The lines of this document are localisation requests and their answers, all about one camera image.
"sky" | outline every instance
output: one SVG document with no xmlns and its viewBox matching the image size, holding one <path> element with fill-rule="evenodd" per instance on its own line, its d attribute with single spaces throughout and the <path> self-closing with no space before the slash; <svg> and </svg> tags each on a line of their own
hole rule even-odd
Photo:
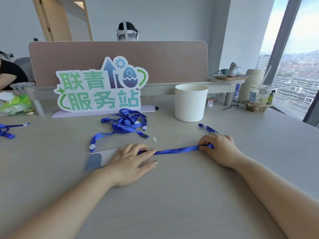
<svg viewBox="0 0 319 239">
<path fill-rule="evenodd" d="M 275 0 L 260 52 L 271 53 L 288 0 Z M 319 49 L 319 0 L 302 0 L 284 54 Z"/>
</svg>

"black shirt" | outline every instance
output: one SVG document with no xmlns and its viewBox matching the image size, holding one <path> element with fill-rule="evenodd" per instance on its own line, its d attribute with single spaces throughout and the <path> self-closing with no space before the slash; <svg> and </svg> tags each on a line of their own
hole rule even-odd
<svg viewBox="0 0 319 239">
<path fill-rule="evenodd" d="M 29 81 L 26 73 L 24 73 L 19 65 L 3 59 L 1 59 L 0 74 L 10 74 L 17 77 L 12 83 L 3 88 L 3 90 L 12 90 L 10 87 L 11 84 Z"/>
</svg>

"white desk surface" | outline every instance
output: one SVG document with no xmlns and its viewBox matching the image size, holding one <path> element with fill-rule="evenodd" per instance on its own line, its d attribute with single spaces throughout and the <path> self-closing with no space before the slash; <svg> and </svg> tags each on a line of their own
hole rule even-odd
<svg viewBox="0 0 319 239">
<path fill-rule="evenodd" d="M 127 143 L 169 149 L 196 145 L 206 133 L 197 123 L 174 117 L 173 96 L 143 97 L 148 113 L 144 140 L 135 133 L 97 142 L 97 151 Z M 252 113 L 222 105 L 206 108 L 201 123 L 231 135 L 246 155 L 319 198 L 319 130 L 274 110 Z M 56 200 L 86 175 L 81 174 L 91 137 L 110 131 L 104 116 L 51 118 L 0 117 L 16 138 L 0 137 L 0 237 Z M 111 189 L 76 238 L 286 238 L 273 218 L 234 171 L 201 151 L 158 155 L 157 167 L 136 183 Z"/>
</svg>

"plastic bag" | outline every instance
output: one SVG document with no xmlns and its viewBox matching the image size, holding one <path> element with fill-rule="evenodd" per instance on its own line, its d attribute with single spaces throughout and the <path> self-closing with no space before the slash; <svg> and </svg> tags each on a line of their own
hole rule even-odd
<svg viewBox="0 0 319 239">
<path fill-rule="evenodd" d="M 14 96 L 10 92 L 2 92 L 0 93 L 0 100 L 6 101 L 0 106 L 0 112 L 5 112 L 9 115 L 15 115 L 31 107 L 31 102 L 27 95 Z"/>
</svg>

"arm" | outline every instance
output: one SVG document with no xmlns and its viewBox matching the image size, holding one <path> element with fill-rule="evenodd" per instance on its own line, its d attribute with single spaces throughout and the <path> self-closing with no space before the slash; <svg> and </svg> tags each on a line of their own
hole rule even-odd
<svg viewBox="0 0 319 239">
<path fill-rule="evenodd" d="M 10 74 L 0 74 L 0 90 L 5 88 L 6 86 L 10 85 L 17 76 L 10 75 Z"/>
<path fill-rule="evenodd" d="M 136 155 L 144 144 L 128 144 L 119 148 L 114 158 L 101 169 L 95 170 L 81 183 L 28 221 L 10 239 L 74 238 L 103 195 L 114 186 L 128 185 L 152 170 L 156 161 L 138 167 L 156 150 Z"/>
<path fill-rule="evenodd" d="M 230 136 L 211 133 L 198 144 L 208 143 L 215 149 L 199 149 L 220 165 L 236 170 L 289 239 L 319 238 L 319 201 L 242 154 Z"/>
</svg>

